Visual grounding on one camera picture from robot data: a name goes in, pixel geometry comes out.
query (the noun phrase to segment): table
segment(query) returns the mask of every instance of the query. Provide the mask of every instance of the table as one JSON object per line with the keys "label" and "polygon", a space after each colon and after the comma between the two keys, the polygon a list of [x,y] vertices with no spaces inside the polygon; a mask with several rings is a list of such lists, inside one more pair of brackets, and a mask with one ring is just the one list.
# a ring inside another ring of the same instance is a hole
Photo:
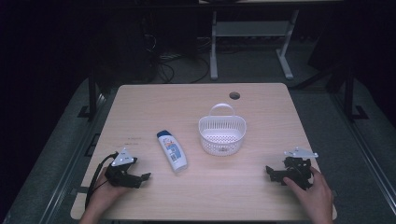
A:
{"label": "table", "polygon": [[[240,98],[231,99],[231,92],[238,92]],[[218,103],[231,105],[247,122],[242,147],[228,157],[209,155],[200,143],[198,121]],[[161,130],[169,131],[186,154],[189,167],[177,175],[157,140]],[[283,170],[283,152],[297,146],[311,148],[284,84],[121,86],[81,186],[90,185],[104,157],[127,147],[138,158],[130,173],[151,172],[151,177],[119,199],[104,218],[302,220],[307,217],[296,197],[287,187],[271,182],[264,171],[265,165]],[[315,160],[312,164],[318,168]],[[79,193],[72,218],[81,217],[84,202],[85,194]]]}

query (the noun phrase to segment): dark background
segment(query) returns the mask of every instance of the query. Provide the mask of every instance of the dark background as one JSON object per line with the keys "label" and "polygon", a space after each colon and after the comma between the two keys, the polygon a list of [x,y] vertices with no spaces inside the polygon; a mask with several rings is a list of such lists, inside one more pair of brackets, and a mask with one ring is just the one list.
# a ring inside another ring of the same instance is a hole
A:
{"label": "dark background", "polygon": [[[326,37],[319,40],[311,65],[325,69],[351,53],[355,76],[396,126],[392,69],[396,18],[391,2],[346,1],[332,14],[301,10],[293,38],[316,39],[326,24]],[[144,32],[157,36],[159,49],[180,48],[188,54],[195,53],[191,46],[196,36],[210,34],[210,12],[179,10],[172,16],[155,13],[145,22],[142,18],[147,18],[147,12],[126,10],[116,15],[73,1],[0,2],[1,220],[89,73],[100,74],[97,82],[102,91],[125,74],[129,81],[145,83],[154,76],[149,70],[156,55],[145,51]]]}

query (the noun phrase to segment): plastic basket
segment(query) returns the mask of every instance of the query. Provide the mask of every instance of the plastic basket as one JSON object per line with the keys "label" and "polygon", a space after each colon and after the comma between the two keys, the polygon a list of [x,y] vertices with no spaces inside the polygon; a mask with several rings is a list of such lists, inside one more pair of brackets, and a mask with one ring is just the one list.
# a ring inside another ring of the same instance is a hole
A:
{"label": "plastic basket", "polygon": [[[233,111],[231,116],[212,116],[219,107],[228,107]],[[199,120],[201,144],[204,150],[214,156],[230,156],[242,145],[247,130],[244,119],[235,115],[230,105],[218,104],[210,109],[209,116]]]}

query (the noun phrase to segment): white bottle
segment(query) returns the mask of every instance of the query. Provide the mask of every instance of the white bottle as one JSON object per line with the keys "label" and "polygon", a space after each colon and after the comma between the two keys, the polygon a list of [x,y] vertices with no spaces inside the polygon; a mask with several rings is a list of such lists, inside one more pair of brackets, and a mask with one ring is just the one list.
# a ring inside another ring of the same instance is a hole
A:
{"label": "white bottle", "polygon": [[168,131],[163,130],[157,133],[158,141],[160,141],[163,152],[168,158],[169,163],[175,173],[187,168],[187,160],[183,149],[177,140]]}

